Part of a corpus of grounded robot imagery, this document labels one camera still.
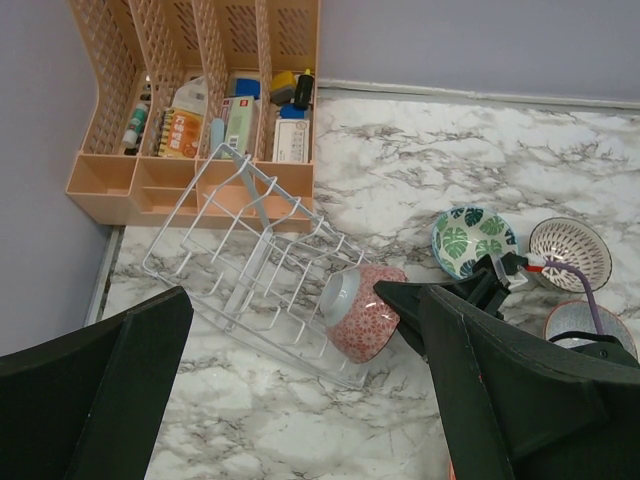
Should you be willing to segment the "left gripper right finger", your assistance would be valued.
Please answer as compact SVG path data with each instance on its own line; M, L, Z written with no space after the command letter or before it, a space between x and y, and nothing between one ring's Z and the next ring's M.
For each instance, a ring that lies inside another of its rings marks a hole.
M459 479L636 479L639 369L498 320L438 286L420 319Z

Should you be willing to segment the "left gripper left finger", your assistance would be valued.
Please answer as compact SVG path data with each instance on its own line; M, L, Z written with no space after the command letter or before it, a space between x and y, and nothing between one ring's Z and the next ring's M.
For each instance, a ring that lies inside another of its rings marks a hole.
M193 315L173 287L2 357L2 478L144 478Z

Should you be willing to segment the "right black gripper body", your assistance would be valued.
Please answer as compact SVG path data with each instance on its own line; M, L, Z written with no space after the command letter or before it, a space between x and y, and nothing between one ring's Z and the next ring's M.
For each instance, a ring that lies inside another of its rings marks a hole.
M486 254L474 263L471 274L449 285L449 291L496 318L511 289L526 282L525 272L540 273L556 267L581 283L586 300L565 302L554 308L545 323L544 338L565 349L611 363L637 368L633 339L611 313L597 305L587 276L578 268L547 261L533 254Z

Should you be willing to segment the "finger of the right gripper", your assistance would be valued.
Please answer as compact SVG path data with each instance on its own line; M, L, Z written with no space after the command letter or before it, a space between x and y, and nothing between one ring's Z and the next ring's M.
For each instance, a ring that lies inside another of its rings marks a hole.
M407 283L381 280L374 285L375 293L398 316L396 330L406 343L423 359L429 360L420 315L421 290L426 287L440 287L452 293L448 284Z

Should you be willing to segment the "red floral outside bowl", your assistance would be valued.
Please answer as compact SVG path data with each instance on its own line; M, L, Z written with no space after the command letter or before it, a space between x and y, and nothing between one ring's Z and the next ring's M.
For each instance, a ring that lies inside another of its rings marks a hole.
M379 281L405 283L403 270L361 264L331 275L319 301L331 343L349 360L365 364L372 360L394 334L399 315L375 292Z

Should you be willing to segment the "purple pattern white bowl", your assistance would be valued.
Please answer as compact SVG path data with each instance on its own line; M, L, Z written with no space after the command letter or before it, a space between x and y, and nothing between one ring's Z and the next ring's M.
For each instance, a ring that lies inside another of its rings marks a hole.
M593 291L610 280L613 262L602 237L589 225L568 217L538 223L529 236L531 253L545 260L571 265L587 278Z

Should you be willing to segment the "blue wave outside bowl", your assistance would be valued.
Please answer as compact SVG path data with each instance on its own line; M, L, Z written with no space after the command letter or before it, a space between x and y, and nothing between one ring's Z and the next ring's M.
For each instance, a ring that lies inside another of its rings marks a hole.
M604 333L615 336L625 350L638 359L633 336L622 320L602 306L598 307L598 312ZM543 335L546 340L551 341L558 335L573 331L597 333L587 301L571 300L554 307L545 321Z

